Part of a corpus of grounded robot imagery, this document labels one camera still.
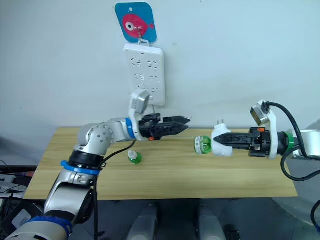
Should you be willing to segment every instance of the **white wall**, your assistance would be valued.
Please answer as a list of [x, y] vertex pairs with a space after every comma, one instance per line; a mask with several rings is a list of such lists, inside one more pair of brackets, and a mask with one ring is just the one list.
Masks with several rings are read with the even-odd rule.
[[[116, 2], [1, 0], [0, 159], [38, 163], [56, 127], [127, 115]], [[165, 53], [163, 116], [251, 127], [250, 107], [265, 99], [285, 105], [302, 128], [319, 118], [320, 1], [148, 3], [154, 46]], [[279, 129], [291, 128], [275, 112]]]

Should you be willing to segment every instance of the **electrical outlet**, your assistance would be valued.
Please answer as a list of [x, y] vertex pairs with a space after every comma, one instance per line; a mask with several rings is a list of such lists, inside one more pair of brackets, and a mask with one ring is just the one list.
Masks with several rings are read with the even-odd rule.
[[150, 94], [150, 105], [166, 104], [165, 60], [160, 48], [127, 43], [125, 52], [132, 90], [143, 89]]

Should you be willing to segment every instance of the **small green bottle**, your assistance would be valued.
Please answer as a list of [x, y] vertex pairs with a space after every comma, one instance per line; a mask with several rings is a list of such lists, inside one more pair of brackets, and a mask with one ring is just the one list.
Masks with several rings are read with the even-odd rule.
[[136, 165], [136, 164], [139, 164], [141, 163], [141, 160], [142, 160], [142, 155], [140, 152], [138, 151], [132, 151], [132, 150], [129, 150], [128, 151], [128, 158], [129, 158], [129, 161]]
[[194, 150], [196, 154], [208, 154], [211, 152], [211, 139], [208, 136], [196, 136], [194, 138]]

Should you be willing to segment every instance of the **wooden table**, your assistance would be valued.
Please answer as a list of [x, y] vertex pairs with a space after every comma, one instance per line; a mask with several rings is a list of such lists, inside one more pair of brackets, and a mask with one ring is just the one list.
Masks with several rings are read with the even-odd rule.
[[[24, 196], [46, 199], [62, 167], [77, 143], [77, 127], [61, 127], [54, 134]], [[247, 133], [247, 129], [233, 129]], [[291, 180], [280, 169], [280, 158], [249, 157], [234, 150], [232, 157], [212, 153], [196, 155], [194, 137], [210, 136], [211, 129], [188, 129], [159, 141], [136, 142], [132, 148], [142, 162], [132, 165], [125, 151], [111, 158], [100, 173], [99, 200], [295, 197]], [[127, 147], [120, 142], [107, 154]]]

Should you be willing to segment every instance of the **pink fish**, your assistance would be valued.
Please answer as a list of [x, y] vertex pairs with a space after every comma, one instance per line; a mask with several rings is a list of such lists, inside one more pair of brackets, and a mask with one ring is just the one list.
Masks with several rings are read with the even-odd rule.
[[141, 36], [143, 36], [148, 28], [153, 29], [155, 27], [153, 23], [147, 25], [141, 17], [132, 13], [124, 15], [124, 17], [122, 18], [122, 25], [125, 32], [133, 38], [140, 37], [139, 31]]

